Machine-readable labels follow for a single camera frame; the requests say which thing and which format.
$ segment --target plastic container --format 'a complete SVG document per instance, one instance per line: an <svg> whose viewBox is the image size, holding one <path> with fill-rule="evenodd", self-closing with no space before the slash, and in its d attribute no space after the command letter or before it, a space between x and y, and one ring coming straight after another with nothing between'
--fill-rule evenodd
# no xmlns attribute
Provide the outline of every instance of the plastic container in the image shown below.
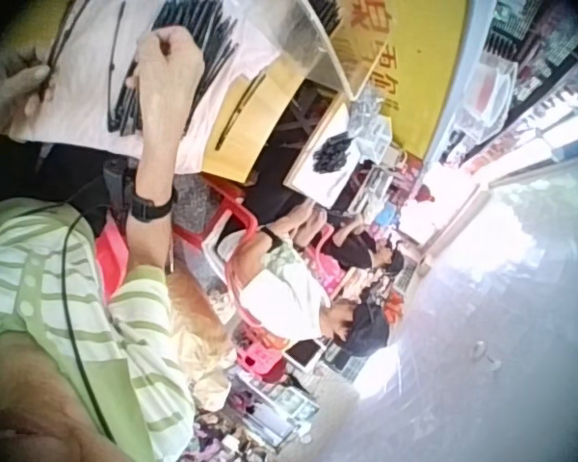
<svg viewBox="0 0 578 462"><path fill-rule="evenodd" d="M512 104L518 64L483 53L457 114L456 128L475 143L497 134Z"/></svg>

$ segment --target wooden table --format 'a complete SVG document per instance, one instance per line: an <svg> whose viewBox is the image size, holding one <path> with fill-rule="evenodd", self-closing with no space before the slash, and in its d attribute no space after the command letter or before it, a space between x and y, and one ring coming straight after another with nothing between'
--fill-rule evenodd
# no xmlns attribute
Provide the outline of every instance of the wooden table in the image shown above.
<svg viewBox="0 0 578 462"><path fill-rule="evenodd" d="M222 131L249 86L246 78L236 80L224 98L205 145L203 171L244 183L280 116L304 81L305 73L289 56L280 55L270 64L265 79L245 104L223 144L216 149Z"/></svg>
<svg viewBox="0 0 578 462"><path fill-rule="evenodd" d="M310 197L324 207L331 207L349 181L359 161L353 146L348 150L347 163L334 173L317 173L313 169L314 155L330 137L343 133L349 124L347 99L338 93L324 113L317 128L308 138L296 162L283 182L287 188Z"/></svg>

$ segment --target green striped shirt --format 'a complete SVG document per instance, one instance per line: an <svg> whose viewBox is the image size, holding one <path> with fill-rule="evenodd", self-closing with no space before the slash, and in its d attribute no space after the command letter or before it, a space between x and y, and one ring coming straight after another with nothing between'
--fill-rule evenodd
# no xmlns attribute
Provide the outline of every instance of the green striped shirt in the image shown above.
<svg viewBox="0 0 578 462"><path fill-rule="evenodd" d="M62 250L78 217L70 206L21 217L32 199L0 203L0 334L27 332L97 416L74 361L62 301ZM93 235L80 220L68 239L68 312L94 396L118 446L134 460L173 461L193 436L195 408L171 343L165 274L130 271L107 306Z"/></svg>

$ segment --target wire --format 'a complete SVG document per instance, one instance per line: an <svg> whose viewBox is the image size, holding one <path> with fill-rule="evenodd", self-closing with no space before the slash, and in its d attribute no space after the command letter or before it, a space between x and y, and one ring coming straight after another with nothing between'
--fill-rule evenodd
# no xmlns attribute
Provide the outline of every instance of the wire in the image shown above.
<svg viewBox="0 0 578 462"><path fill-rule="evenodd" d="M108 209L109 205L102 204L102 205L96 205L94 207L90 207L90 209L81 213L79 215L79 217L77 217L73 221L73 223L68 227L68 229L66 230L65 244L63 245L63 248L62 248L62 281L61 281L62 282L62 303L63 303L63 307L65 309L65 318L66 318L66 327L68 329L68 337L70 338L70 342L73 345L73 353L75 354L75 362L77 363L77 369L79 370L81 378L84 382L84 386L86 387L86 392L88 393L88 397L90 398L90 402L92 403L92 407L94 408L94 412L96 413L96 417L98 418L98 421L100 422L100 426L103 428L103 431L105 432L105 436L107 436L107 438L109 438L109 440L115 444L116 440L114 439L114 435L112 434L111 430L109 429L109 426L107 425L107 421L105 421L105 417L103 416L103 413L100 410L100 406L98 405L98 401L96 400L96 396L94 395L94 391L92 390L92 385L90 384L90 380L88 379L88 375L86 374L86 368L84 367L84 363L81 360L81 356L79 354L79 348L77 347L77 341L75 340L75 333L73 331L73 324L72 324L72 321L70 319L70 313L68 312L68 297L66 296L66 250L68 247L68 238L70 237L70 234L75 229L75 226L77 226L77 223L79 222L79 220L81 218L83 218L85 214L88 214L89 212L92 212L92 211L94 211L96 209L100 209L100 208Z"/></svg>

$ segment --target black item on table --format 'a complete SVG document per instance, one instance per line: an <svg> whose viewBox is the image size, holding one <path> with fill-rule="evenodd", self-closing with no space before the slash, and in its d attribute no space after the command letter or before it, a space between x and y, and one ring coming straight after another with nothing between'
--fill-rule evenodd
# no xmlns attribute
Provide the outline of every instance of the black item on table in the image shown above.
<svg viewBox="0 0 578 462"><path fill-rule="evenodd" d="M347 164L347 149L352 140L347 132L328 138L315 153L314 170L317 173L334 173L342 169Z"/></svg>
<svg viewBox="0 0 578 462"><path fill-rule="evenodd" d="M310 6L319 17L321 24L326 30L326 34L331 33L340 24L340 15L338 14L338 5L336 0L308 0Z"/></svg>
<svg viewBox="0 0 578 462"><path fill-rule="evenodd" d="M223 0L171 0L163 5L154 20L152 30L175 25L186 27L203 53L205 69L195 91L184 133L191 123L197 104L238 48L238 44L233 43L230 38L236 23L237 19L223 18ZM113 70L113 60L112 56L110 71ZM135 67L136 62L133 61L126 78L132 75ZM126 136L133 135L136 130L142 130L139 92L127 88L124 83L113 114L111 112L108 114L107 126L110 132L119 130L121 136Z"/></svg>

